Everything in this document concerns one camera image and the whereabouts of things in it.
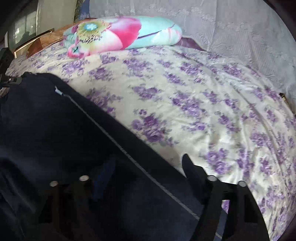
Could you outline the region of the brown satin pillow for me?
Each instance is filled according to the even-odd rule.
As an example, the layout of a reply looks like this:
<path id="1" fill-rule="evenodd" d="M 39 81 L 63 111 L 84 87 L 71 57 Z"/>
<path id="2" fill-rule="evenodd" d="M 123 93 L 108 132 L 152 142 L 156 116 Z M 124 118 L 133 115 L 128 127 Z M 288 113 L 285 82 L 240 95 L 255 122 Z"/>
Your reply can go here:
<path id="1" fill-rule="evenodd" d="M 39 34 L 32 39 L 28 40 L 27 42 L 23 43 L 19 47 L 15 49 L 13 52 L 15 59 L 25 55 L 26 58 L 36 54 L 47 47 L 58 43 L 63 40 L 63 33 L 70 27 L 73 27 L 75 23 L 66 25 L 58 30 L 54 28 Z"/>

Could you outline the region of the window with white frame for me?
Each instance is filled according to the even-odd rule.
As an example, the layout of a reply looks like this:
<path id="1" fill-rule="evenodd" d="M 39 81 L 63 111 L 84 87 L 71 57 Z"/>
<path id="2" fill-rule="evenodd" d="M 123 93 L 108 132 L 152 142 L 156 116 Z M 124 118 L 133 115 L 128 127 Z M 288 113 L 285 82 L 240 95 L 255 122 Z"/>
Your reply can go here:
<path id="1" fill-rule="evenodd" d="M 8 47 L 16 49 L 37 35 L 36 10 L 22 12 L 8 30 Z"/>

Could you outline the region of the dark navy fleece pants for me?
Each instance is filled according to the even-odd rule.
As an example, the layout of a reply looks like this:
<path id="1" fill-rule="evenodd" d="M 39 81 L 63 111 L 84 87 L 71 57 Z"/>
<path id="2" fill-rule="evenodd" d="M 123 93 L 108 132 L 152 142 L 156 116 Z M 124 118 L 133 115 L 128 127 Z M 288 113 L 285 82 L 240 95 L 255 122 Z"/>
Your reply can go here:
<path id="1" fill-rule="evenodd" d="M 1 75 L 1 240 L 189 240 L 178 171 L 52 74 Z"/>

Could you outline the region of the blue patterned cloth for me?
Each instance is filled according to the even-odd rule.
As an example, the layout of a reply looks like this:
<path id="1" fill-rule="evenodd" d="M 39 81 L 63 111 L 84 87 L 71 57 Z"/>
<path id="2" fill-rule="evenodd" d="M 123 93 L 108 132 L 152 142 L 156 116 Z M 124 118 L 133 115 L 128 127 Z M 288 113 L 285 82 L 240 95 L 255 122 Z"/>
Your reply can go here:
<path id="1" fill-rule="evenodd" d="M 90 0 L 79 1 L 78 20 L 84 20 L 90 17 Z"/>

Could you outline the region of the purple floral bed quilt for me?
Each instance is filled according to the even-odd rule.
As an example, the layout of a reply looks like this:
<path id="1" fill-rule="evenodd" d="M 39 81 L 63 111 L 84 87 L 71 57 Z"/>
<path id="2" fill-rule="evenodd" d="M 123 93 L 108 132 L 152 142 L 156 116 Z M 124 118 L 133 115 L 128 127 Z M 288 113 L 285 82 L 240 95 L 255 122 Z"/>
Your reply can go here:
<path id="1" fill-rule="evenodd" d="M 51 73 L 177 170 L 181 156 L 224 182 L 245 181 L 271 240 L 295 215 L 295 117 L 250 66 L 181 46 L 71 59 L 53 45 L 15 59 L 8 75 Z"/>

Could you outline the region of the folded colourful floral blanket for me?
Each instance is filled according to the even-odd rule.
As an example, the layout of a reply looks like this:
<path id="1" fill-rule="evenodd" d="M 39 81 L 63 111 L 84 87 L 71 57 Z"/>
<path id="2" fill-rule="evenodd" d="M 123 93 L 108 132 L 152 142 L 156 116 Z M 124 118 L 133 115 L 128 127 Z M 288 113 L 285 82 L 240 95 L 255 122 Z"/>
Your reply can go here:
<path id="1" fill-rule="evenodd" d="M 173 21 L 150 16 L 114 16 L 83 20 L 63 33 L 70 58 L 125 49 L 175 45 L 182 29 Z"/>

